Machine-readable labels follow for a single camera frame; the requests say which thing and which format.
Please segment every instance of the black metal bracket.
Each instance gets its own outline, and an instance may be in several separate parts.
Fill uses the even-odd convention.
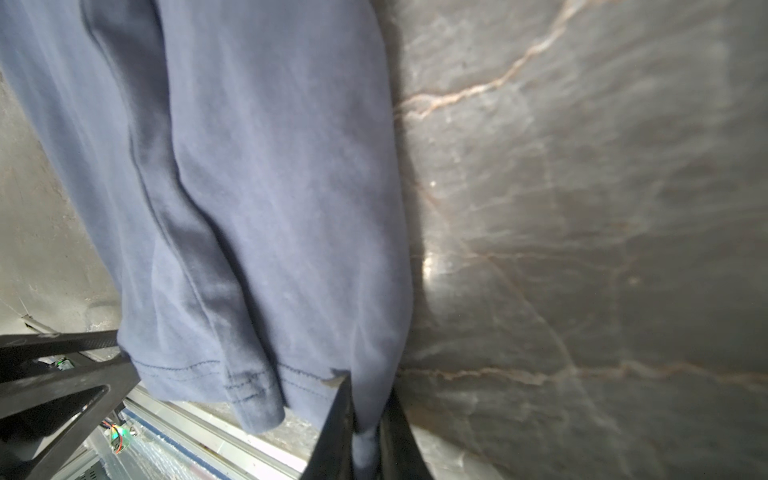
[[[354,411],[347,376],[336,391],[331,410],[301,480],[350,480]],[[382,480],[432,480],[394,390],[379,424]]]
[[[74,362],[73,369],[33,375],[25,365],[41,357],[116,345],[116,331],[0,336],[0,425],[4,435],[0,439],[0,475],[8,480],[49,480],[139,382],[125,356],[90,364],[86,356],[77,356],[82,361]],[[25,446],[42,440],[40,425],[46,435],[66,426],[42,452],[27,458]]]

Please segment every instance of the marble surface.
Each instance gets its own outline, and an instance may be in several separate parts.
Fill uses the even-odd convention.
[[[765,478],[768,3],[374,3],[417,292],[398,385],[435,477]],[[119,323],[1,82],[0,300],[4,331]]]

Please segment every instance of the metal frame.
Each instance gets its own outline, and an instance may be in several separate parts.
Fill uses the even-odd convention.
[[[141,386],[136,387],[131,393],[128,394],[128,399],[135,400],[137,397],[135,393],[143,390]],[[251,435],[246,433],[239,424],[232,423],[219,417],[217,414],[209,412],[191,402],[172,402],[174,406],[183,410],[185,414],[192,415],[193,418],[201,421],[209,430],[210,437],[204,439],[202,436],[197,435],[194,438],[203,443],[206,447],[216,452],[225,458],[239,458],[239,456],[230,454],[230,447],[228,447],[227,439],[235,438],[252,447],[255,453],[252,456],[264,459],[265,462],[276,462],[278,465],[285,465],[291,468],[295,474],[294,480],[298,479],[306,469],[306,458],[300,458],[291,452],[288,452],[281,446],[268,442],[265,439],[259,438],[257,435]]]
[[[139,382],[136,369],[125,356],[106,362],[90,361],[87,365],[90,359],[81,356],[75,362],[80,365],[74,369],[19,378],[23,362],[116,345],[115,330],[0,336],[0,368],[5,378],[13,378],[0,384],[0,419],[81,393],[71,401],[58,402],[55,407],[63,412],[79,412],[75,420],[34,458],[17,458],[0,474],[8,480],[49,480]],[[15,446],[12,440],[4,445],[9,451]]]
[[[222,425],[213,425],[204,419],[202,411],[190,411],[190,407],[160,402],[137,386],[125,399],[123,415],[129,422],[138,421],[153,430],[209,471],[215,470],[232,480],[299,478],[300,470],[296,468],[301,469],[306,463],[297,458],[287,459],[287,454],[281,455],[280,461],[251,445],[255,439],[251,435],[231,427],[229,432],[225,431]]]
[[[98,463],[96,452],[91,449],[82,449],[82,452],[71,457],[69,462],[62,466],[51,480],[75,480],[95,463]]]
[[[301,480],[350,480],[354,412],[347,376],[336,392],[312,457]],[[432,480],[394,390],[379,425],[382,480]]]

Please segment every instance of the marble vein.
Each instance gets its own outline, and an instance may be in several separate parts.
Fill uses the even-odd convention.
[[[412,186],[417,193],[421,194],[427,200],[427,203],[429,204],[429,206],[435,211],[438,217],[442,219],[446,230],[451,235],[451,237],[457,242],[457,244],[462,248],[462,250],[464,250],[464,253],[467,255],[476,255],[478,257],[483,257],[483,260],[492,268],[492,270],[494,270],[497,273],[497,275],[500,277],[500,280],[508,288],[509,292],[515,295],[523,303],[523,305],[525,305],[528,311],[532,314],[532,316],[534,317],[534,320],[537,323],[541,324],[546,329],[549,336],[552,338],[552,341],[555,344],[555,347],[561,353],[561,356],[566,364],[566,370],[569,370],[572,372],[577,371],[578,368],[574,364],[573,356],[571,355],[571,352],[568,349],[568,346],[565,344],[565,341],[558,335],[558,333],[554,330],[554,328],[552,328],[551,324],[543,316],[541,316],[541,314],[536,310],[536,307],[528,300],[528,298],[525,296],[522,290],[518,288],[518,286],[515,284],[515,282],[512,281],[512,279],[504,271],[504,269],[502,269],[492,258],[484,257],[481,254],[475,252],[464,240],[462,240],[459,236],[454,235],[452,231],[451,223],[448,220],[448,218],[444,215],[444,213],[441,212],[441,210],[439,209],[438,203],[436,201],[432,201],[432,199],[430,198],[431,195],[427,194],[424,191],[424,189],[421,188],[418,184],[412,183]],[[517,262],[515,261],[515,269],[517,268],[518,268]],[[584,402],[584,407],[589,412],[590,417],[594,421],[595,425],[605,430],[605,432],[613,440],[612,442],[610,442],[610,444],[611,444],[611,448],[614,450],[617,465],[627,477],[632,478],[631,471],[629,469],[629,464],[627,464],[627,459],[625,458],[622,449],[617,447],[617,443],[622,443],[621,438],[623,437],[624,433],[618,428],[618,425],[614,419],[612,419],[609,415],[602,412],[598,408],[597,404],[590,397],[589,392],[584,387],[584,384],[581,382],[581,379],[578,376],[570,375],[568,379],[573,381],[574,387],[578,391],[579,396],[582,398]]]
[[[422,120],[439,108],[456,104],[466,98],[484,94],[487,91],[492,91],[501,87],[512,79],[532,58],[549,50],[549,48],[551,48],[551,46],[565,33],[568,22],[576,16],[577,13],[581,12],[584,7],[594,3],[602,3],[602,0],[565,0],[560,12],[549,28],[548,35],[543,40],[528,47],[528,49],[525,50],[525,53],[515,60],[501,77],[483,84],[475,84],[449,94],[414,94],[395,106],[395,115],[398,117]]]
[[[543,386],[545,383],[560,383],[573,378],[622,380],[629,376],[636,376],[641,379],[664,380],[681,374],[703,376],[724,385],[744,387],[768,386],[768,373],[715,372],[688,362],[672,362],[661,366],[651,366],[636,360],[629,360],[620,363],[618,366],[564,368],[552,374],[493,366],[455,371],[420,368],[401,368],[398,370],[398,375],[401,377],[427,376],[453,381],[469,377],[498,376],[533,386]]]

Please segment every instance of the gray marble wall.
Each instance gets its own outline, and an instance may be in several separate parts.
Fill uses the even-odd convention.
[[[416,425],[503,478],[768,475],[766,7],[379,5]]]

